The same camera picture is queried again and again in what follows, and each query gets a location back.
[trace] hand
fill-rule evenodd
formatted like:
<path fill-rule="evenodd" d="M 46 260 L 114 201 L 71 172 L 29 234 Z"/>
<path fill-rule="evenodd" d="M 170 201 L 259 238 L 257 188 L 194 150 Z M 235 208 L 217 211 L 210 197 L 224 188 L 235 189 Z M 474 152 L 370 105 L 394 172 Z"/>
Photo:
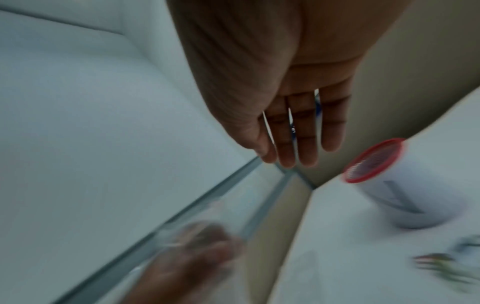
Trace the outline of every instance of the hand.
<path fill-rule="evenodd" d="M 178 35 L 213 116 L 265 162 L 317 163 L 340 147 L 355 70 L 410 0 L 168 0 Z M 265 114 L 276 145 L 268 135 Z"/>
<path fill-rule="evenodd" d="M 150 263 L 121 304 L 201 302 L 229 274 L 225 263 L 239 254 L 240 247 L 221 226 L 205 222 L 184 229 L 177 242 L 184 246 L 160 254 Z"/>

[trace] white table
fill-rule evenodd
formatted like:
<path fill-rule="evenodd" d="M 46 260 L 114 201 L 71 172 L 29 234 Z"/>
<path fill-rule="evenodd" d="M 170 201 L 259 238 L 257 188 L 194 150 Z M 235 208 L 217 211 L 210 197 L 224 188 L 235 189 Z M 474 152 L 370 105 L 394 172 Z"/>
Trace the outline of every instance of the white table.
<path fill-rule="evenodd" d="M 479 303 L 480 281 L 459 292 L 412 260 L 480 234 L 479 116 L 477 89 L 408 141 L 409 153 L 466 195 L 466 212 L 434 228 L 400 230 L 337 177 L 312 194 L 269 304 Z"/>

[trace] red rim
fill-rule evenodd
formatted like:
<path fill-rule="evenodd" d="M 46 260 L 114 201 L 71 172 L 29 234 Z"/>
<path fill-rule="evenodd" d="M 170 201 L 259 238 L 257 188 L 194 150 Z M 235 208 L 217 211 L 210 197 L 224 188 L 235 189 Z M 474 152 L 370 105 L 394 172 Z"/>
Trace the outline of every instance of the red rim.
<path fill-rule="evenodd" d="M 391 144 L 398 144 L 400 146 L 400 148 L 397 149 L 395 151 L 395 153 L 393 153 L 391 156 L 389 156 L 388 159 L 386 161 L 384 161 L 382 164 L 380 164 L 377 168 L 375 168 L 372 171 L 370 171 L 369 173 L 367 173 L 365 175 L 362 175 L 360 177 L 357 177 L 357 178 L 349 178 L 347 176 L 347 173 L 350 170 L 350 168 L 352 168 L 353 166 L 360 163 L 367 156 L 371 155 L 372 153 L 374 153 L 378 149 L 384 148 L 385 146 L 389 146 Z M 392 139 L 389 139 L 389 140 L 385 140 L 385 141 L 383 141 L 379 144 L 376 144 L 373 147 L 368 148 L 364 153 L 360 154 L 360 156 L 358 156 L 350 164 L 347 165 L 347 167 L 343 170 L 343 173 L 342 173 L 343 180 L 346 183 L 349 183 L 349 184 L 357 184 L 357 183 L 361 183 L 361 182 L 364 182 L 366 180 L 369 180 L 372 177 L 375 177 L 375 176 L 379 175 L 380 173 L 384 172 L 390 166 L 392 166 L 393 163 L 395 163 L 401 157 L 404 150 L 405 150 L 405 139 L 404 138 L 392 138 Z"/>

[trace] white cylindrical container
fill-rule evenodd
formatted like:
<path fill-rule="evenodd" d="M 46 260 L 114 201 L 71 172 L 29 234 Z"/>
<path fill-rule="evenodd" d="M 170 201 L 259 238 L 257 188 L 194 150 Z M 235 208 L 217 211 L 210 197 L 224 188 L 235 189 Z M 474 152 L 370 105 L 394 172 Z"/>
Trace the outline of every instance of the white cylindrical container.
<path fill-rule="evenodd" d="M 343 178 L 402 228 L 441 224 L 465 205 L 463 196 L 408 153 L 399 138 L 366 150 L 345 168 Z"/>

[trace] white cup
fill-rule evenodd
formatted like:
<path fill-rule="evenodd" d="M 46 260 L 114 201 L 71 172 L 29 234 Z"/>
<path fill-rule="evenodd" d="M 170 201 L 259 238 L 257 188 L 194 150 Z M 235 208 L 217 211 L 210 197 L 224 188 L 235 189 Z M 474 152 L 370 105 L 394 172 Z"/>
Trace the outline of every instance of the white cup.
<path fill-rule="evenodd" d="M 426 228 L 461 212 L 460 193 L 408 153 L 404 139 L 379 143 L 357 157 L 343 172 L 396 226 Z"/>

